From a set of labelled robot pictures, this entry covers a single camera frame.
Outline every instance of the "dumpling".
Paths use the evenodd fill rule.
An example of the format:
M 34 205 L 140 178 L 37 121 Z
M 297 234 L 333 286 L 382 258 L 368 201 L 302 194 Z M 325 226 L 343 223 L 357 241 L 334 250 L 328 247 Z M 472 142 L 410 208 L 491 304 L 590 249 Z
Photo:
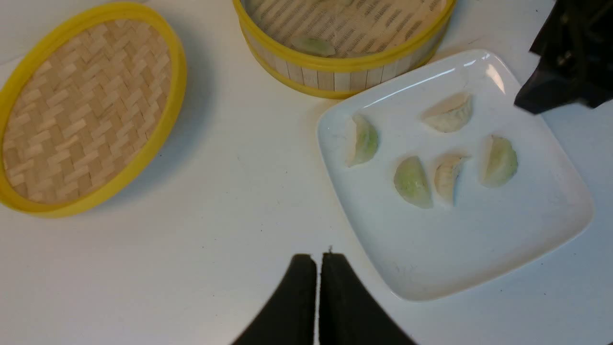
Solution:
M 467 159 L 469 159 L 469 157 L 461 155 L 445 155 L 441 159 L 442 163 L 434 173 L 434 187 L 436 188 L 436 192 L 452 206 L 454 204 L 455 181 L 462 169 L 462 163 Z
M 423 209 L 433 207 L 432 194 L 419 157 L 409 157 L 398 165 L 394 185 L 398 194 L 409 203 Z
M 464 127 L 472 114 L 471 95 L 461 92 L 427 110 L 422 115 L 422 121 L 439 132 L 450 133 Z
M 330 42 L 311 36 L 296 36 L 291 42 L 298 51 L 310 55 L 327 57 L 337 52 Z
M 360 114 L 353 115 L 356 123 L 356 151 L 349 166 L 366 163 L 371 160 L 379 148 L 379 134 L 375 127 Z
M 509 139 L 492 136 L 492 149 L 481 184 L 488 188 L 506 184 L 515 176 L 518 165 L 517 153 Z

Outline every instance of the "woven bamboo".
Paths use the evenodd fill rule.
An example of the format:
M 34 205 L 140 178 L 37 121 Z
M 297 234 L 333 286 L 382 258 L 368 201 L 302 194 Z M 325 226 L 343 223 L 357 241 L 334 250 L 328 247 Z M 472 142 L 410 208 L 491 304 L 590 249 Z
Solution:
M 147 23 L 107 21 L 70 39 L 11 110 L 2 152 L 12 188 L 58 204 L 105 185 L 157 127 L 171 75 L 168 46 Z

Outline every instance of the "yellow plastic band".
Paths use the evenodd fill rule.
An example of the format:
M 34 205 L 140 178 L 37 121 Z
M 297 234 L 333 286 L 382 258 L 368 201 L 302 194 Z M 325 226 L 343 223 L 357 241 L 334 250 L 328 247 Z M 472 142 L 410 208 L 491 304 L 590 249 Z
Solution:
M 441 44 L 441 41 L 442 41 L 442 38 L 441 38 L 440 41 L 438 41 L 436 43 L 434 48 L 432 48 L 432 51 L 430 53 L 428 53 L 428 55 L 422 61 L 420 61 L 415 68 L 419 68 L 419 67 L 425 65 L 428 61 L 430 61 L 432 56 L 434 56 L 434 54 L 436 53 L 436 50 L 437 50 L 438 46 Z M 307 95 L 311 95 L 311 96 L 315 96 L 315 97 L 330 98 L 330 99 L 345 99 L 345 98 L 349 98 L 349 97 L 351 97 L 353 95 L 356 95 L 356 94 L 360 93 L 361 91 L 363 91 L 363 90 L 361 90 L 361 91 L 328 91 L 328 90 L 320 90 L 318 88 L 308 87 L 308 86 L 304 86 L 302 84 L 299 84 L 299 83 L 297 83 L 297 82 L 295 82 L 295 81 L 293 81 L 293 80 L 291 80 L 289 78 L 286 78 L 284 75 L 282 75 L 281 73 L 277 72 L 272 67 L 270 67 L 266 63 L 266 61 L 264 61 L 264 59 L 262 59 L 262 57 L 257 54 L 256 50 L 253 49 L 253 47 L 251 46 L 249 41 L 245 40 L 245 42 L 247 43 L 247 47 L 249 47 L 249 50 L 253 54 L 253 57 L 255 57 L 257 62 L 260 65 L 262 65 L 262 67 L 271 76 L 273 76 L 276 80 L 279 80 L 280 82 L 282 82 L 285 85 L 293 88 L 296 91 L 300 91 L 302 93 L 306 93 Z

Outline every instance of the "bamboo steamer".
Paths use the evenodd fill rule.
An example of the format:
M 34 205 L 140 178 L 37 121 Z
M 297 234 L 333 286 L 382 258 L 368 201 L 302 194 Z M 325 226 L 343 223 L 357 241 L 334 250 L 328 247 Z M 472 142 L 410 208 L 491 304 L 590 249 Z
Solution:
M 455 0 L 233 0 L 255 59 L 285 85 L 347 98 L 425 64 L 436 52 Z M 332 56 L 292 45 L 306 35 Z

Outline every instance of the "white tabletop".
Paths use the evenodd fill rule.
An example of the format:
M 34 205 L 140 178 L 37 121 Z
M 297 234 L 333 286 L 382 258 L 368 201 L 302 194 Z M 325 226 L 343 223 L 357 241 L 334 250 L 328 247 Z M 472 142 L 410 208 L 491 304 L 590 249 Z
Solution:
M 329 246 L 421 345 L 613 341 L 613 104 L 544 115 L 595 200 L 583 235 L 485 285 L 411 303 L 378 276 L 326 176 L 315 128 L 335 101 L 270 77 L 230 1 L 148 4 L 185 45 L 183 111 L 158 157 L 102 206 L 61 220 L 0 207 L 1 344 L 228 344 L 293 254 L 321 261 Z M 435 58 L 486 48 L 523 83 L 552 5 L 459 0 Z M 16 64 L 0 66 L 0 82 Z

